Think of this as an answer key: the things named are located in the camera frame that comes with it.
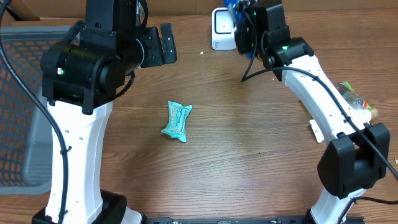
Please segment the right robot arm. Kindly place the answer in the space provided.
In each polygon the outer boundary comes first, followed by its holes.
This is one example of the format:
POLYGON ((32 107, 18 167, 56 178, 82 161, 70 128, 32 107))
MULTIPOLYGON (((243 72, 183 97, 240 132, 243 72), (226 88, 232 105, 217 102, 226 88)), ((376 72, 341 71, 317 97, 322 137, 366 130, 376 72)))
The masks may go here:
POLYGON ((226 1, 239 53, 262 60, 264 71, 290 88, 318 124, 326 150, 317 166, 323 190, 296 223, 348 223, 365 191, 392 170, 390 134, 371 124, 343 98, 322 70, 313 49, 292 37, 280 1, 226 1))

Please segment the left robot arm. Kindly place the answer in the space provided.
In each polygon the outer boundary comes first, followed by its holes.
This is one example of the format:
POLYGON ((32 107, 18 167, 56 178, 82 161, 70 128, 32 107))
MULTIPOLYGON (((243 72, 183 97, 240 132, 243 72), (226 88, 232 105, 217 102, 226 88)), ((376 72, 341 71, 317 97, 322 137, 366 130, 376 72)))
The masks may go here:
POLYGON ((138 68, 177 61, 172 25, 148 27, 145 1, 89 0, 41 59, 42 94, 53 128, 52 185, 33 223, 132 223, 145 215, 100 187, 103 139, 113 102, 138 68))

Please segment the green red snack packet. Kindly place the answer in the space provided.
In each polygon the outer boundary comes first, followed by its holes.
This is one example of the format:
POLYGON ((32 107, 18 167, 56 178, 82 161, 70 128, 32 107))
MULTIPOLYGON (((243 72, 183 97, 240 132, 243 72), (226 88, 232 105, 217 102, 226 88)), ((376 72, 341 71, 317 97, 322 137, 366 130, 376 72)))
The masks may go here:
POLYGON ((340 83, 336 89, 354 110, 371 109, 368 102, 357 95, 354 92, 353 87, 348 82, 340 83))

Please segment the white bamboo cream tube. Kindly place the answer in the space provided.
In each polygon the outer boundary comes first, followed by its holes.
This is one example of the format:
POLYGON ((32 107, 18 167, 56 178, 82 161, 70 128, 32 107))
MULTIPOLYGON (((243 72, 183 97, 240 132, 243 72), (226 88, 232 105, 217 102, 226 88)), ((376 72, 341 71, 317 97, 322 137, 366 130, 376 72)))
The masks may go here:
MULTIPOLYGON (((356 113, 363 121, 369 123, 378 117, 378 110, 376 108, 357 110, 356 113)), ((310 120, 310 127, 315 135, 317 143, 320 144, 323 142, 325 138, 314 119, 310 120)))

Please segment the mint green wipes packet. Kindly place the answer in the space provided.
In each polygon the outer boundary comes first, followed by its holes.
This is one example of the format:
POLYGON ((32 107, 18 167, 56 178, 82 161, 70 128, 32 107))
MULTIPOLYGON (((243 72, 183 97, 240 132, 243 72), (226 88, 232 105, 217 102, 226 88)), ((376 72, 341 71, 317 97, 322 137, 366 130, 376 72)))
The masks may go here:
POLYGON ((177 138, 181 142, 186 142, 186 120, 193 109, 193 106, 183 106, 180 103, 168 101, 168 107, 169 122, 161 132, 169 135, 171 138, 177 138))

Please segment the blue snack packet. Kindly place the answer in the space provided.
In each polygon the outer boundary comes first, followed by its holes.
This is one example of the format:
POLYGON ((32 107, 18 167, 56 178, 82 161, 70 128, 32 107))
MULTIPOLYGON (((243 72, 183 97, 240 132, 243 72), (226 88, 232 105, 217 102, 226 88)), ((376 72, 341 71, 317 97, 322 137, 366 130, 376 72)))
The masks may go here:
POLYGON ((238 52, 251 58, 254 55, 255 35, 251 23, 242 11, 239 11, 239 0, 225 0, 225 6, 235 23, 234 39, 238 52))

